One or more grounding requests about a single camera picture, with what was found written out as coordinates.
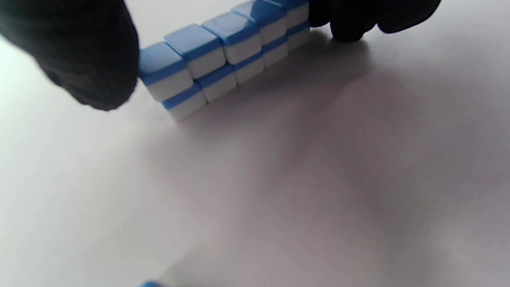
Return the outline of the person's right hand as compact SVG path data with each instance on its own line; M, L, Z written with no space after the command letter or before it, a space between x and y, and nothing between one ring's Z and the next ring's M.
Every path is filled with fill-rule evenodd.
M311 27L330 24L352 43L374 26L392 34L424 22L439 0L311 0ZM139 38L123 0L2 0L0 30L77 102L102 111L129 100L138 81Z

